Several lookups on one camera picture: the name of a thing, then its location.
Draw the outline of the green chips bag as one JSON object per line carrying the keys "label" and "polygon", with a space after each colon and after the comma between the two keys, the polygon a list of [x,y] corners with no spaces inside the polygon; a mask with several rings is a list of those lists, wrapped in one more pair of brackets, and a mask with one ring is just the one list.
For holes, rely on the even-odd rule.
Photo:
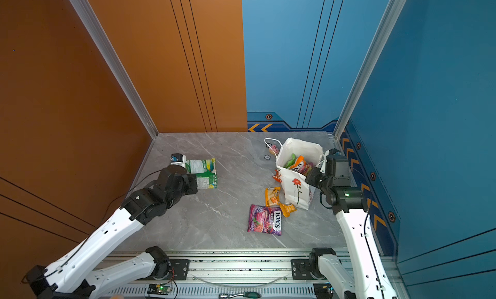
{"label": "green chips bag", "polygon": [[297,160],[297,157],[295,154],[292,154],[290,159],[285,163],[284,168],[290,168],[292,167]]}

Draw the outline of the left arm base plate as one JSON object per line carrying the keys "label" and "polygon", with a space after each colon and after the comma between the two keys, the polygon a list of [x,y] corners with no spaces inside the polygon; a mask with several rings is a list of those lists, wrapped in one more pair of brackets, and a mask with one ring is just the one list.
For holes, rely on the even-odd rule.
{"label": "left arm base plate", "polygon": [[166,270],[166,275],[159,277],[155,275],[148,276],[146,278],[141,278],[141,280],[150,281],[184,281],[187,279],[189,273],[191,261],[189,259],[172,259],[169,261],[168,269]]}

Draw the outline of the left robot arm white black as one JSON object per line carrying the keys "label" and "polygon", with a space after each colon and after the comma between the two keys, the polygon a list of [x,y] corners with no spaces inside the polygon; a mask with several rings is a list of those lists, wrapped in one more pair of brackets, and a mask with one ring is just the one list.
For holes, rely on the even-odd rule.
{"label": "left robot arm white black", "polygon": [[150,247],[138,256],[97,269],[117,246],[163,216],[185,195],[198,191],[195,174],[181,165],[169,165],[158,179],[133,192],[84,241],[59,260],[34,266],[22,279],[37,298],[99,298],[108,291],[141,278],[167,278],[172,265],[165,252]]}

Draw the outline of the white paper bag with flower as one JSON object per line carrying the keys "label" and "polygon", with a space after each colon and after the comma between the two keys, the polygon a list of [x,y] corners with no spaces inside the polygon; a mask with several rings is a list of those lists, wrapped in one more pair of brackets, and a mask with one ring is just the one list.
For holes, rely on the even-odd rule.
{"label": "white paper bag with flower", "polygon": [[292,137],[284,143],[266,138],[264,143],[276,154],[276,169],[285,201],[298,209],[308,210],[313,200],[313,188],[306,183],[306,178],[323,161],[323,147]]}

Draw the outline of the green white snack bag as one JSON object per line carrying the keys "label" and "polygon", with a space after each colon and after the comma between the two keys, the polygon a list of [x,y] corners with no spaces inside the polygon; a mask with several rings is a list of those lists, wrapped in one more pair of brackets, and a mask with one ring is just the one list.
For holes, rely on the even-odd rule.
{"label": "green white snack bag", "polygon": [[216,189],[218,176],[216,173],[216,159],[191,159],[185,163],[190,174],[196,176],[198,189]]}

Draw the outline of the purple grape candy bag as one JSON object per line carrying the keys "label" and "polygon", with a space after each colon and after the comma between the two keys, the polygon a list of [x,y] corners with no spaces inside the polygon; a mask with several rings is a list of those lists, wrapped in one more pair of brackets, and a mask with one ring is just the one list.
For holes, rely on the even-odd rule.
{"label": "purple grape candy bag", "polygon": [[299,173],[304,175],[304,176],[307,176],[309,172],[311,172],[313,168],[313,164],[312,163],[306,163],[305,165],[303,165],[300,170],[299,170]]}

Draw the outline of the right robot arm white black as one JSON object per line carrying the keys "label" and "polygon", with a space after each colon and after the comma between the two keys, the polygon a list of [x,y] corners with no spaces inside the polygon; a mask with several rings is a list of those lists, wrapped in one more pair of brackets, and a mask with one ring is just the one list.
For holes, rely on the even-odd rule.
{"label": "right robot arm white black", "polygon": [[326,196],[345,236],[353,270],[348,272],[337,255],[314,249],[310,256],[314,273],[331,284],[337,298],[397,298],[373,237],[367,199],[361,189],[351,186],[350,177],[320,168],[310,172],[306,183]]}

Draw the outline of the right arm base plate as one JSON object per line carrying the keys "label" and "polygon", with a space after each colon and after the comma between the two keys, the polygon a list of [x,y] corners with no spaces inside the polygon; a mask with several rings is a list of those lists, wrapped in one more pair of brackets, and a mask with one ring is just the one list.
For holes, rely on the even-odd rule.
{"label": "right arm base plate", "polygon": [[292,259],[291,260],[291,273],[293,280],[320,280],[314,272],[308,259]]}

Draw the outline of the orange Fox's candy bag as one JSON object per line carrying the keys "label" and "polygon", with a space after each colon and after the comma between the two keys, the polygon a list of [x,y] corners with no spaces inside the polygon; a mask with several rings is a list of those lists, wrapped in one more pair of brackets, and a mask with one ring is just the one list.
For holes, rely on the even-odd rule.
{"label": "orange Fox's candy bag", "polygon": [[295,162],[295,164],[289,168],[289,170],[291,171],[294,171],[294,172],[298,172],[299,173],[299,170],[300,168],[305,165],[307,162],[305,160],[305,158],[303,156],[299,156]]}

